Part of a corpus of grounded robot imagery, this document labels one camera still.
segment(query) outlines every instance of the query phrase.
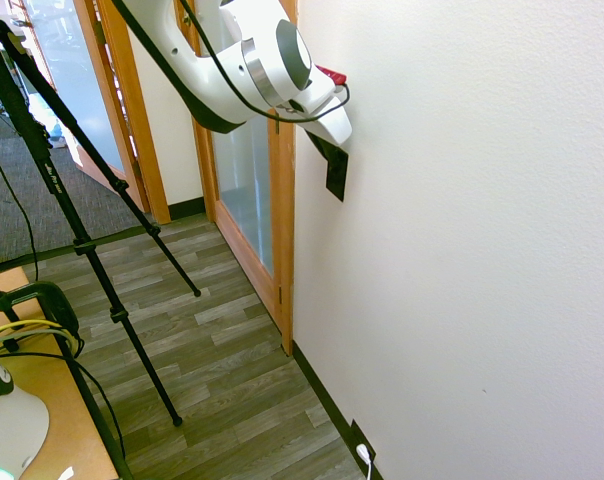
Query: gray wood-grain flooring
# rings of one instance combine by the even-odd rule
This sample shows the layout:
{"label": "gray wood-grain flooring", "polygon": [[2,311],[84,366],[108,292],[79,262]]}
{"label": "gray wood-grain flooring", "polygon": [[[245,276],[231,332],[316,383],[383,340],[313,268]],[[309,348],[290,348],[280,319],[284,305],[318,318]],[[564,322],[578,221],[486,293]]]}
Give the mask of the gray wood-grain flooring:
{"label": "gray wood-grain flooring", "polygon": [[[136,479],[355,480],[363,476],[215,225],[204,215],[162,238],[202,290],[195,298],[153,240],[98,247],[184,423],[172,425],[85,257],[40,264],[68,296],[124,434]],[[32,266],[25,268],[33,277]],[[94,389],[104,417],[110,417]]]}

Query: tripod leg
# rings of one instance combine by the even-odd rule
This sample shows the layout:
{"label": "tripod leg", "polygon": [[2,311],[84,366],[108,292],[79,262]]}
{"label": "tripod leg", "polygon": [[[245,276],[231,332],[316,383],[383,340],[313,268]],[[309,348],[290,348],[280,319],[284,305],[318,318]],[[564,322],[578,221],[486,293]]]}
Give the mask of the tripod leg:
{"label": "tripod leg", "polygon": [[24,75],[29,79],[29,81],[33,84],[33,86],[40,93],[40,95],[42,95],[42,98],[49,105],[49,107],[51,107],[51,110],[53,110],[53,112],[62,121],[62,123],[66,125],[66,127],[71,131],[71,133],[75,136],[78,142],[80,142],[80,145],[82,145],[82,147],[89,154],[89,156],[91,157],[95,165],[98,167],[100,172],[108,180],[113,190],[115,190],[118,195],[120,195],[122,200],[124,200],[124,203],[126,203],[127,207],[129,207],[129,210],[133,212],[138,221],[145,228],[146,232],[153,238],[153,240],[155,240],[155,243],[158,245],[158,247],[160,247],[164,255],[166,255],[171,264],[175,267],[177,272],[187,283],[189,288],[193,291],[194,295],[196,297],[199,297],[201,295],[200,290],[197,289],[193,281],[189,278],[182,266],[178,263],[171,251],[167,248],[165,243],[160,238],[160,227],[152,225],[149,220],[144,216],[144,213],[140,211],[133,199],[126,192],[126,189],[129,187],[129,185],[124,180],[121,180],[116,177],[115,174],[111,171],[107,163],[104,161],[100,153],[95,148],[95,146],[91,143],[89,138],[82,131],[71,111],[66,107],[64,102],[62,102],[58,94],[55,92],[55,90],[42,76],[33,59],[29,57],[26,53],[20,52],[18,48],[11,42],[8,33],[6,33],[5,31],[0,31],[0,41],[2,42],[2,45],[4,45],[4,48],[8,52],[9,56],[18,65],[18,67],[20,67],[22,73],[24,73]]}
{"label": "tripod leg", "polygon": [[153,368],[149,357],[147,356],[144,347],[142,346],[139,338],[137,337],[133,326],[131,325],[131,321],[129,320],[129,314],[120,302],[118,295],[113,288],[113,284],[109,279],[109,276],[102,265],[96,251],[95,251],[95,243],[91,240],[91,237],[87,233],[84,225],[82,224],[82,220],[80,219],[77,210],[73,206],[71,199],[62,183],[60,177],[58,176],[57,170],[51,161],[51,156],[49,153],[49,148],[47,141],[45,139],[44,131],[42,127],[33,119],[31,114],[29,113],[26,103],[24,101],[24,97],[20,93],[20,90],[13,82],[11,74],[9,73],[4,59],[0,53],[0,100],[4,105],[6,112],[9,114],[15,129],[20,132],[22,138],[24,139],[35,164],[42,175],[44,182],[46,183],[49,192],[51,192],[64,216],[66,217],[71,230],[76,237],[74,241],[75,252],[78,255],[86,255],[91,266],[93,267],[93,271],[98,277],[98,281],[100,285],[104,289],[109,302],[111,303],[111,319],[113,322],[122,322],[124,329],[126,330],[129,338],[131,339],[131,343],[135,350],[137,351],[144,367],[146,368],[149,377],[151,377],[151,381],[155,385],[162,401],[166,409],[171,415],[173,419],[174,425],[180,425],[182,423],[182,419],[178,416],[173,404],[171,403],[171,399],[169,398],[160,378],[158,377],[157,372]]}

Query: wooden table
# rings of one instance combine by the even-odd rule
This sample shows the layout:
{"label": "wooden table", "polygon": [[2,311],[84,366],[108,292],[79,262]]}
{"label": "wooden table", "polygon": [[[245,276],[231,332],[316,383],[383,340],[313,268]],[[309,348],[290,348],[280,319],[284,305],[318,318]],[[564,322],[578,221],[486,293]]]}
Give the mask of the wooden table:
{"label": "wooden table", "polygon": [[[9,291],[28,283],[21,268],[0,274],[0,289]],[[37,300],[17,305],[23,319],[44,318]],[[0,325],[7,323],[0,313]],[[40,335],[20,342],[21,351],[60,355],[52,335]],[[38,396],[49,410],[49,432],[42,449],[20,480],[57,480],[73,467],[72,480],[113,480],[120,476],[87,410],[78,386],[62,360],[15,357],[0,360],[13,375],[15,384]]]}

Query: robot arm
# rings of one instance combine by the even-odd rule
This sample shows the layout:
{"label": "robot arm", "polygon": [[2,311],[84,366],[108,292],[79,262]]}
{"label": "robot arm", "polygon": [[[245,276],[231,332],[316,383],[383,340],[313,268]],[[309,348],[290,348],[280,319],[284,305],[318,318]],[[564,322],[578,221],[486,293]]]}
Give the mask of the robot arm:
{"label": "robot arm", "polygon": [[193,52],[175,22],[172,0],[113,3],[203,127],[228,133],[256,110],[275,108],[296,123],[315,119],[300,126],[332,145],[351,135],[335,84],[313,64],[278,0],[222,0],[221,15],[236,43],[217,59],[235,91],[212,57]]}

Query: frosted glass panel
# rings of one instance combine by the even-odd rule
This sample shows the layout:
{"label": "frosted glass panel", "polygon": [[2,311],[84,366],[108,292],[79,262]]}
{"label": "frosted glass panel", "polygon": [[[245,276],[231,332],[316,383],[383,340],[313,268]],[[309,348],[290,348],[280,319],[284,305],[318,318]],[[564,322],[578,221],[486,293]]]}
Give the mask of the frosted glass panel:
{"label": "frosted glass panel", "polygon": [[72,0],[24,2],[58,95],[100,155],[124,171]]}
{"label": "frosted glass panel", "polygon": [[[198,0],[202,26],[219,52],[232,44],[220,0]],[[228,134],[213,134],[220,199],[262,264],[273,275],[271,185],[267,120],[256,117]]]}

